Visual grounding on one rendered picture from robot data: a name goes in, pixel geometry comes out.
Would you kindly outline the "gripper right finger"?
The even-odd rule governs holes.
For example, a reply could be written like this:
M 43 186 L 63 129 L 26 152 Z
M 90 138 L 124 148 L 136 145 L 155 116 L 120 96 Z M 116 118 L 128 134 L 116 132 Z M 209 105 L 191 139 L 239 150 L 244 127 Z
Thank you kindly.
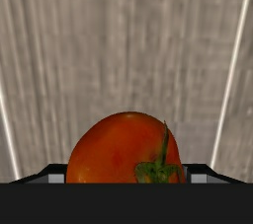
M 188 184 L 241 184 L 241 181 L 218 174 L 206 164 L 184 164 Z

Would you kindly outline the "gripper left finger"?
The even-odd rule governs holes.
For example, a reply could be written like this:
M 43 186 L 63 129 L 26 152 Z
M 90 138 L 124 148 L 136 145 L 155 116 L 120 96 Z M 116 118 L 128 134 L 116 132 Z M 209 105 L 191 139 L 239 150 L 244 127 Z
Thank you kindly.
M 49 164 L 37 174 L 13 181 L 13 184 L 64 184 L 66 170 L 66 164 Z

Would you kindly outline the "red tomato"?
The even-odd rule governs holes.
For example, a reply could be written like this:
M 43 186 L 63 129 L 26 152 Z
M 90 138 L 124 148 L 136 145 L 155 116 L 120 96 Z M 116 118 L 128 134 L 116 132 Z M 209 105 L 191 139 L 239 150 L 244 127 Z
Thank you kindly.
M 141 112 L 112 114 L 92 126 L 74 147 L 69 184 L 183 184 L 174 135 L 166 123 Z

